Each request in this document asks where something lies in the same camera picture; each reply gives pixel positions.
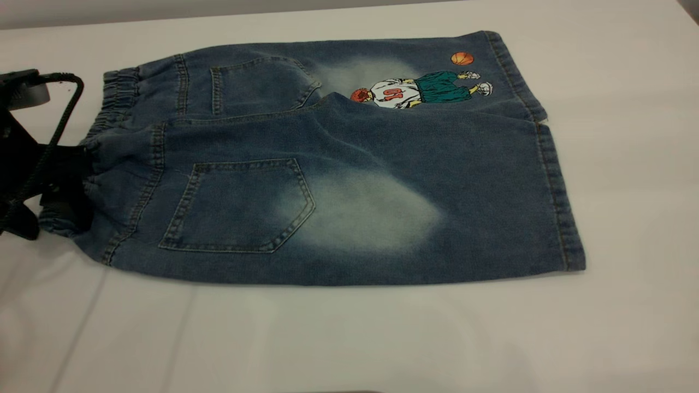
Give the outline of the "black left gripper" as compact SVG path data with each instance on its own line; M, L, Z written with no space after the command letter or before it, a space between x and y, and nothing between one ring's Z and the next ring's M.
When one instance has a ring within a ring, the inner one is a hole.
M10 110L2 110L1 186L2 233L35 241L40 228L54 234L89 230L94 209L84 186L92 174L93 157L85 145L56 147L52 172L43 167L49 144L40 144ZM38 216L25 202L40 195Z

